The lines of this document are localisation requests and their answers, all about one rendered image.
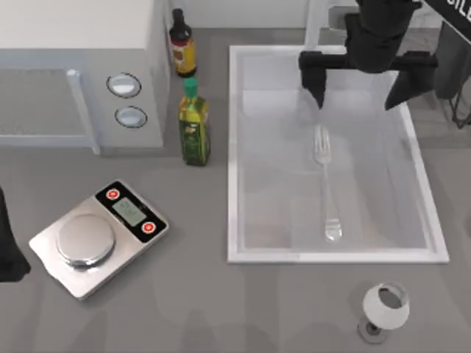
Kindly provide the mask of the white tall tap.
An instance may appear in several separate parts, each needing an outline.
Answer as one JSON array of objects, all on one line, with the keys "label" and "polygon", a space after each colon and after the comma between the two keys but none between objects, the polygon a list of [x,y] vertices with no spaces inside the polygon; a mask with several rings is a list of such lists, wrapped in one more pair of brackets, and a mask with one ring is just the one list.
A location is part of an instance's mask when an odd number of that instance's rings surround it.
[{"label": "white tall tap", "polygon": [[319,43],[320,31],[328,25],[328,10],[335,0],[309,0],[306,15],[305,48],[314,49]]}]

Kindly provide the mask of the silver fork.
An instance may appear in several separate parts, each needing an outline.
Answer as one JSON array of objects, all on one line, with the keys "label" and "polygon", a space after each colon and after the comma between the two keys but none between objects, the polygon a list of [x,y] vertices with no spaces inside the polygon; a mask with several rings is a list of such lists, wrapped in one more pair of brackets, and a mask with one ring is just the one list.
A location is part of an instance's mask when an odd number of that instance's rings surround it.
[{"label": "silver fork", "polygon": [[330,134],[328,129],[321,124],[317,124],[314,127],[314,159],[322,169],[322,207],[325,238],[329,242],[337,242],[342,238],[343,234],[339,210],[328,175],[328,166],[332,160]]}]

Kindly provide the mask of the white sink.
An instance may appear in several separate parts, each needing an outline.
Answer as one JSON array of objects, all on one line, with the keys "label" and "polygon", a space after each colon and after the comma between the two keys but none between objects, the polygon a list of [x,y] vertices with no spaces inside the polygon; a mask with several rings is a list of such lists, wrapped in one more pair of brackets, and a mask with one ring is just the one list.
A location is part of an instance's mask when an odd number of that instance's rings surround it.
[{"label": "white sink", "polygon": [[[409,108],[383,104],[395,72],[330,71],[319,109],[301,85],[300,46],[229,49],[227,259],[231,263],[447,263]],[[342,238],[323,228],[314,127]]]}]

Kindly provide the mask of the green oil bottle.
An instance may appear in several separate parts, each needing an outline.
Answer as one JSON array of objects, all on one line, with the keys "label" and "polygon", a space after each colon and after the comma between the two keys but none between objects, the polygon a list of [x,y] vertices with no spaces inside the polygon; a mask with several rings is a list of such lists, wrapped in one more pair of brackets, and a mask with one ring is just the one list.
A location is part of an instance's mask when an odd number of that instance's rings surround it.
[{"label": "green oil bottle", "polygon": [[183,88],[178,110],[183,160],[187,165],[204,166],[210,156],[209,104],[199,95],[195,76],[184,78]]}]

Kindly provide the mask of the dark brown sauce bottle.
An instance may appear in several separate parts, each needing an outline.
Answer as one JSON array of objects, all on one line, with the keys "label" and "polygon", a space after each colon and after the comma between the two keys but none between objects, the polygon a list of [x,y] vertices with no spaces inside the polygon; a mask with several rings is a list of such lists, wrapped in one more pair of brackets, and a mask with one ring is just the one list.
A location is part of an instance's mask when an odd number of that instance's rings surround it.
[{"label": "dark brown sauce bottle", "polygon": [[185,22],[181,8],[172,10],[172,26],[169,30],[174,68],[178,76],[187,78],[196,73],[196,47],[192,28]]}]

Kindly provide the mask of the smaller round microwave knob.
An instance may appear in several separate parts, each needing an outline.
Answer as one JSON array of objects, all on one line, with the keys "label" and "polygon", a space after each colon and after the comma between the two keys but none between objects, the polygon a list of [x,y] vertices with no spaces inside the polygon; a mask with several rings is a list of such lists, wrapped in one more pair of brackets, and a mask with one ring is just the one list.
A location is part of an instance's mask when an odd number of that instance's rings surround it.
[{"label": "smaller round microwave knob", "polygon": [[115,120],[123,127],[128,129],[139,129],[147,121],[147,114],[139,107],[128,106],[118,109],[114,113]]}]

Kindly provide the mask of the larger round microwave knob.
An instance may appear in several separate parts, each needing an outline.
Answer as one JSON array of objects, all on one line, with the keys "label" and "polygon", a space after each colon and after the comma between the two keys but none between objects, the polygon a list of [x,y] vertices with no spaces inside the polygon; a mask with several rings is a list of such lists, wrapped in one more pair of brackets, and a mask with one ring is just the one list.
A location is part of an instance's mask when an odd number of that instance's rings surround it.
[{"label": "larger round microwave knob", "polygon": [[113,95],[123,99],[132,98],[141,92],[141,82],[137,77],[128,73],[109,76],[106,86]]}]

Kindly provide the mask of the white goblet cup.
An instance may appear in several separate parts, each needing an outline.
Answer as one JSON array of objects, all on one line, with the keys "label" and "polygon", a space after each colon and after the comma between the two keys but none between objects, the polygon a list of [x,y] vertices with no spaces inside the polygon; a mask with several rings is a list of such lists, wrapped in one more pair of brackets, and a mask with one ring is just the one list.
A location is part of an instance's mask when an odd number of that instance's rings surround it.
[{"label": "white goblet cup", "polygon": [[366,341],[384,341],[390,331],[401,328],[410,314],[410,299],[397,282],[383,282],[366,291],[362,301],[363,317],[358,333]]}]

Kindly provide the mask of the pale microwave oven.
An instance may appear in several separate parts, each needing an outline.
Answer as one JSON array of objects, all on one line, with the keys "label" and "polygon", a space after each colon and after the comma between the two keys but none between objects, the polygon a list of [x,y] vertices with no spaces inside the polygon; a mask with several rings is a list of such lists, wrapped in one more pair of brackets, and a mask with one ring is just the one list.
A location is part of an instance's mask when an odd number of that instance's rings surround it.
[{"label": "pale microwave oven", "polygon": [[[0,0],[0,147],[91,149],[65,74],[75,69],[100,155],[161,149],[169,22],[169,0]],[[120,73],[141,82],[137,96],[107,89],[107,78]],[[147,114],[143,127],[115,120],[128,106]]]}]

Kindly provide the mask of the silver kitchen scale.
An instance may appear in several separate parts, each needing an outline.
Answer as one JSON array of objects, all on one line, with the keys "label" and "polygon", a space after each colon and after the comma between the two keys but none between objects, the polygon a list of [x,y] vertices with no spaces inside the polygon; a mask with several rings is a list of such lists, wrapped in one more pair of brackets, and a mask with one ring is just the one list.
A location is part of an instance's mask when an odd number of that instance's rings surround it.
[{"label": "silver kitchen scale", "polygon": [[29,247],[48,275],[83,301],[169,230],[160,212],[117,179],[35,235]]}]

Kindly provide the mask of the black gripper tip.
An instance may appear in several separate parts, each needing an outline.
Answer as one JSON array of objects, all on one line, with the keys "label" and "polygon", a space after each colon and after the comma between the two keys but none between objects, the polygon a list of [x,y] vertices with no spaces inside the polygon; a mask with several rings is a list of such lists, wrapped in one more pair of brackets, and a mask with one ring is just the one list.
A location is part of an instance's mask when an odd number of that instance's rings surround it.
[{"label": "black gripper tip", "polygon": [[4,191],[0,187],[0,283],[20,282],[31,271],[13,234]]}]

